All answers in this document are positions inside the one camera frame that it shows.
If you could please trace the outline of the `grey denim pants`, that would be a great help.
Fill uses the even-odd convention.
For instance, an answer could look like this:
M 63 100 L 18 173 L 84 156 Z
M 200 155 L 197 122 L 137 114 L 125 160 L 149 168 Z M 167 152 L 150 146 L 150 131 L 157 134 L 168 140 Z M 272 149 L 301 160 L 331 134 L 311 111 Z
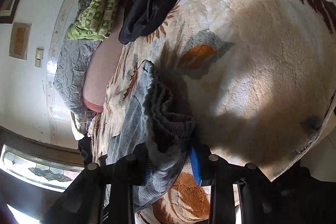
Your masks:
M 112 164 L 132 153 L 136 145 L 146 144 L 146 182 L 133 188 L 135 211 L 159 200 L 185 164 L 195 120 L 174 111 L 173 103 L 173 92 L 162 82 L 158 69 L 151 61 L 144 61 L 121 132 L 109 142 L 107 157 Z

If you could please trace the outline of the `stained glass window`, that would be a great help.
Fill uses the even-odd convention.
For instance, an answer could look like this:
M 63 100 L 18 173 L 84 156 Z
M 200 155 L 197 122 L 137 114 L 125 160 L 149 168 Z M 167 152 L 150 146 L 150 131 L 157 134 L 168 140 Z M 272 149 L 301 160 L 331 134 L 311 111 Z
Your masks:
M 3 145 L 1 170 L 34 186 L 64 192 L 82 172 L 82 166 L 71 166 L 28 155 Z

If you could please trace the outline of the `small black garment near window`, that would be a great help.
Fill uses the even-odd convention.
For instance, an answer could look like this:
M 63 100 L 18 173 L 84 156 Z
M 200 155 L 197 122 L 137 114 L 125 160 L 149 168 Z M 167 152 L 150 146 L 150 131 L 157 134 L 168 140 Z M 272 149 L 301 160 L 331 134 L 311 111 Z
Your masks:
M 92 163 L 92 147 L 91 147 L 91 137 L 85 135 L 82 139 L 78 141 L 78 151 L 83 160 L 84 166 Z

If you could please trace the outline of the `cream pillow behind sofa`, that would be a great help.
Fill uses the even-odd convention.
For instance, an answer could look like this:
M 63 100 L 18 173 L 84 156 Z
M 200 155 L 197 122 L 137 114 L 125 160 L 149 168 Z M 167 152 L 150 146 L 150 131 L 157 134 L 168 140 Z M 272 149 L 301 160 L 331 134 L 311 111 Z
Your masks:
M 76 141 L 87 134 L 90 122 L 90 112 L 84 111 L 80 115 L 71 112 L 71 131 Z

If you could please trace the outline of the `grey quilted pillow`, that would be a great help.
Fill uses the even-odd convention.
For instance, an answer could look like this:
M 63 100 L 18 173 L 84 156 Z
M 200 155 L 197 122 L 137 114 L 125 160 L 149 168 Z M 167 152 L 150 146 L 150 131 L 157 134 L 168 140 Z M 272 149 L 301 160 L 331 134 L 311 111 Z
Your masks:
M 54 77 L 54 88 L 60 94 L 67 109 L 83 121 L 92 112 L 84 106 L 83 87 L 87 70 L 100 41 L 65 39 L 60 50 Z

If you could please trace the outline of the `leaf-patterned cream blanket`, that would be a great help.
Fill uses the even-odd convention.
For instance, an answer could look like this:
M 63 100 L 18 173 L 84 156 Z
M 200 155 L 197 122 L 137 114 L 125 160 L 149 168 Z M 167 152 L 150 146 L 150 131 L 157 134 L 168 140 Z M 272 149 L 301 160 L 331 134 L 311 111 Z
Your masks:
M 334 119 L 335 0 L 177 0 L 153 33 L 123 46 L 90 127 L 94 159 L 108 157 L 146 60 L 202 144 L 274 180 Z

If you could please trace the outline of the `green patterned folded quilt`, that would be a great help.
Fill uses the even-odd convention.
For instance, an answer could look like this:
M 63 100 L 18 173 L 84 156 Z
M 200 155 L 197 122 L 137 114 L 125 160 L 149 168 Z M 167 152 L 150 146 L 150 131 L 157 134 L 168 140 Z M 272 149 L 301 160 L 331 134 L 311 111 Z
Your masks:
M 66 33 L 67 40 L 103 41 L 110 36 L 119 0 L 91 0 Z

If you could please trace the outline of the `beige wall switch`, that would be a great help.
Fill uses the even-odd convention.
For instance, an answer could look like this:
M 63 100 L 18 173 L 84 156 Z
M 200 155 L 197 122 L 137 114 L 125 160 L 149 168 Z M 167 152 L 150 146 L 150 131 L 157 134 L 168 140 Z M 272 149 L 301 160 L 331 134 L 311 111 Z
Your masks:
M 35 52 L 35 67 L 41 68 L 42 67 L 42 59 L 44 55 L 44 49 L 37 48 Z

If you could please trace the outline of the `wall electrical panel box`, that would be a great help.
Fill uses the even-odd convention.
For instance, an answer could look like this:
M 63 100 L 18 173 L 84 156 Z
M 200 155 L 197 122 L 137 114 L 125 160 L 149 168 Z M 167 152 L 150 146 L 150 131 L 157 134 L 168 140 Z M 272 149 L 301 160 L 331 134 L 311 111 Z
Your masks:
M 27 60 L 27 50 L 31 25 L 14 22 L 11 31 L 9 56 Z

